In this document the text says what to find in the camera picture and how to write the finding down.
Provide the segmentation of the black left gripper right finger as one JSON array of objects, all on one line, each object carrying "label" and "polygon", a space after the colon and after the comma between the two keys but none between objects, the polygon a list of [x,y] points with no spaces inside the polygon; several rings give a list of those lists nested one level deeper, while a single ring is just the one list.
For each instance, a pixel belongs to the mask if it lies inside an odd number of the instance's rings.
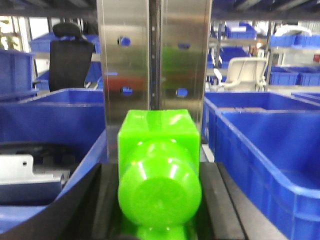
[{"label": "black left gripper right finger", "polygon": [[286,237],[253,205],[223,164],[200,163],[202,201],[199,240],[284,240]]}]

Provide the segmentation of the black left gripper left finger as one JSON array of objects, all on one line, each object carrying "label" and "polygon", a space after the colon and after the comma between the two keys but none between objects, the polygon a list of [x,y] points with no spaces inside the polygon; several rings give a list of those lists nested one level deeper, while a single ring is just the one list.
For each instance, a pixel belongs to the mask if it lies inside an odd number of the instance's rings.
[{"label": "black left gripper left finger", "polygon": [[2,233],[2,240],[108,240],[120,233],[118,166],[97,164],[40,213]]}]

